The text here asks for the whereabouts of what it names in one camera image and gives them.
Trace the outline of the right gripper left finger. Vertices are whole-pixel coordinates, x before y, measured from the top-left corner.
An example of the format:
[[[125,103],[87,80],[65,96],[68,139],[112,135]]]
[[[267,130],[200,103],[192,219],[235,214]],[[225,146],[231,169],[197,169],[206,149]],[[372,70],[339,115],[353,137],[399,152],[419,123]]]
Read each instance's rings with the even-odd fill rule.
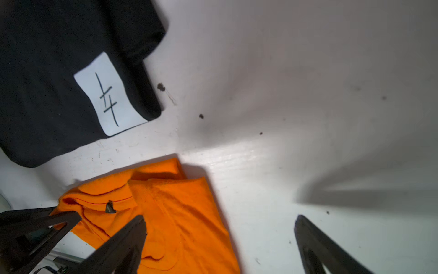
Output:
[[[146,237],[146,223],[138,215],[73,269],[73,273],[136,274]]]

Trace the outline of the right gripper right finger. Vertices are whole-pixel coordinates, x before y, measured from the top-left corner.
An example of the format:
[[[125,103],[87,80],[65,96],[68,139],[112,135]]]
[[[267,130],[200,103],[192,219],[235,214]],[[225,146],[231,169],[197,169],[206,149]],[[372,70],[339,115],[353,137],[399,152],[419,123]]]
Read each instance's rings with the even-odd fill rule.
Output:
[[[307,217],[298,215],[295,239],[307,274],[369,274],[371,271],[321,231]]]

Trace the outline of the black t-shirt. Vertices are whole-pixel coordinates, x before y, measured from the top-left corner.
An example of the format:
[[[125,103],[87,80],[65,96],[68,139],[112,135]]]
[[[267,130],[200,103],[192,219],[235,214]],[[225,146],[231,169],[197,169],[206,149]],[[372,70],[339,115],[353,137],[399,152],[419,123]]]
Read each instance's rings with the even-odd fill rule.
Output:
[[[1,149],[38,167],[157,119],[152,1],[2,1]]]

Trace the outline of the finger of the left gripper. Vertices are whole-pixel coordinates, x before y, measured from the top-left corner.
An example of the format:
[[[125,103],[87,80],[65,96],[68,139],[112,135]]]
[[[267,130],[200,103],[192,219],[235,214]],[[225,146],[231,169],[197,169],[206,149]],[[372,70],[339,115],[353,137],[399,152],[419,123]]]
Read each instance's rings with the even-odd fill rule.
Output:
[[[82,220],[53,207],[1,213],[1,273],[29,274]]]

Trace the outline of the orange t-shirt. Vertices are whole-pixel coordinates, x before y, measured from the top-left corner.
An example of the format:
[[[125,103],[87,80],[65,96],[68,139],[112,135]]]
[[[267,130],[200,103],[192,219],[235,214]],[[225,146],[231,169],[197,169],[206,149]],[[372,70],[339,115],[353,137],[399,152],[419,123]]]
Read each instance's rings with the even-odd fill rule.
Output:
[[[58,215],[75,211],[72,232],[100,248],[141,215],[147,237],[141,274],[238,274],[229,231],[203,177],[186,177],[178,158],[115,172],[59,198]]]

